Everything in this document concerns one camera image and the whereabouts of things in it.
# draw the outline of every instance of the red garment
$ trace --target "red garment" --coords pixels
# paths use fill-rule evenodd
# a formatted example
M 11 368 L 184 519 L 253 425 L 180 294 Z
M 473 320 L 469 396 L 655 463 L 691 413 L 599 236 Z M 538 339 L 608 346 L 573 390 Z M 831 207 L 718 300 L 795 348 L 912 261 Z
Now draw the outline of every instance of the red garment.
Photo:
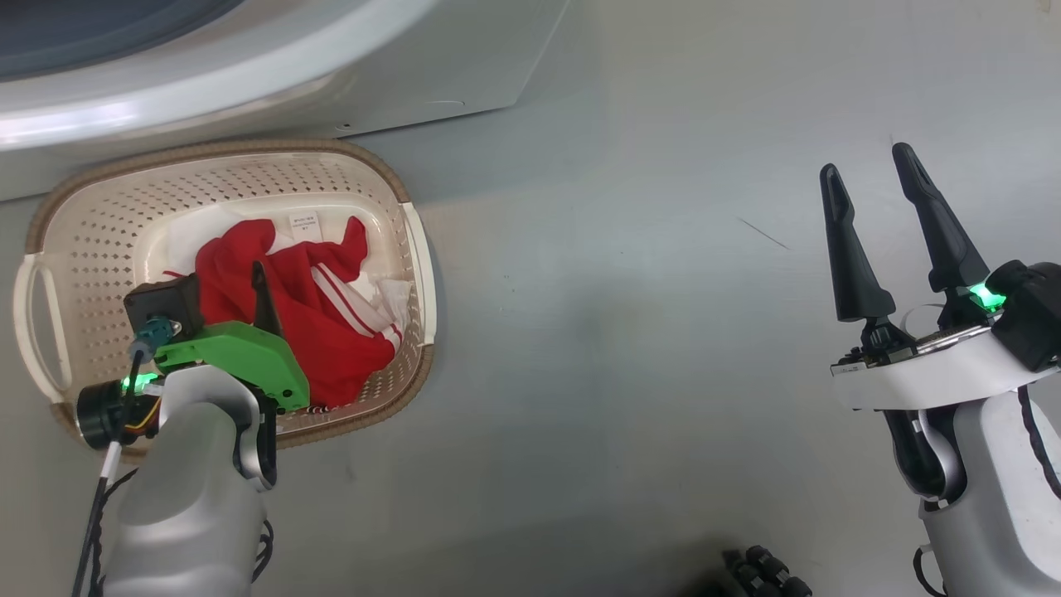
M 366 337 L 352 330 L 314 281 L 312 269 L 324 265 L 344 282 L 356 279 L 368 254 L 365 226 L 350 217 L 342 244 L 300 242 L 266 254 L 275 236 L 272 221 L 248 220 L 199 249 L 195 271 L 206 323 L 254 321 L 250 271 L 261 261 L 284 338 L 310 381 L 312 403 L 329 408 L 350 404 L 368 376 L 390 363 L 396 349 L 382 334 Z

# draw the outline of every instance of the green 3d printed part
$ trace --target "green 3d printed part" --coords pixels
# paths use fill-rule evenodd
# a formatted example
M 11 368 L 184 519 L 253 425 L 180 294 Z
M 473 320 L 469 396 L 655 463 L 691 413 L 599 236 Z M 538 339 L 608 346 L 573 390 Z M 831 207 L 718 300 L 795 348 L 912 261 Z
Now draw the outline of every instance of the green 3d printed part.
M 198 362 L 261 388 L 289 412 L 310 406 L 310 383 L 279 336 L 229 321 L 208 326 L 195 338 L 167 345 L 155 355 L 162 373 Z

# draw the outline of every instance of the floor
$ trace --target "floor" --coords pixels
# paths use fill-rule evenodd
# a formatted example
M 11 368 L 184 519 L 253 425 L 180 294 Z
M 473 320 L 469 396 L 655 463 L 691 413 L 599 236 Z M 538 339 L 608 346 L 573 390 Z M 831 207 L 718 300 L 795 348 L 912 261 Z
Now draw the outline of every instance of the floor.
M 1051 8 L 575 0 L 516 106 L 355 139 L 432 241 L 435 367 L 390 421 L 281 454 L 255 595 L 667 596 L 752 543 L 818 595 L 920 594 L 884 421 L 830 393 L 858 329 L 835 321 L 817 173 L 843 173 L 901 313 L 936 298 L 893 141 L 989 264 L 1061 260 Z M 0 279 L 34 207 L 0 205 Z M 10 328 L 0 569 L 59 594 L 98 464 Z

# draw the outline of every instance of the laundry basket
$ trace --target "laundry basket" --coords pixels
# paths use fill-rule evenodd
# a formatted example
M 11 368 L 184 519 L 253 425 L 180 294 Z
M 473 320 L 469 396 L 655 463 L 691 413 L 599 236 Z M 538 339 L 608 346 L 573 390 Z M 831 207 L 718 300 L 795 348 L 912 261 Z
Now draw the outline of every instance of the laundry basket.
M 329 222 L 355 215 L 368 230 L 362 275 L 412 282 L 410 323 L 394 362 L 375 373 L 348 406 L 281 416 L 279 447 L 383 421 L 423 385 L 434 350 L 434 276 L 420 217 L 395 172 L 343 141 L 194 145 L 74 176 L 48 196 L 30 225 L 15 281 L 16 336 L 30 374 L 70 434 L 80 438 L 73 406 L 81 390 L 127 373 L 133 331 L 122 298 L 139 283 L 170 279 L 162 273 L 168 222 L 221 203 L 244 216 L 273 217 L 278 231 L 289 213 L 316 210 L 326 239 Z M 54 373 L 33 327 L 31 294 L 38 277 L 55 335 Z M 142 451 L 127 451 L 127 456 L 142 456 Z

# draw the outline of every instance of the white appliance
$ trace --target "white appliance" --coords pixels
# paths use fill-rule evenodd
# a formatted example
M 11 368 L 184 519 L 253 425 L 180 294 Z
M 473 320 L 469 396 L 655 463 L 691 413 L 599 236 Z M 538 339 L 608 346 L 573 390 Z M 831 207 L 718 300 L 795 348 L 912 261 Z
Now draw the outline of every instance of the white appliance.
M 568 0 L 0 3 L 0 199 L 245 136 L 345 137 L 514 104 Z

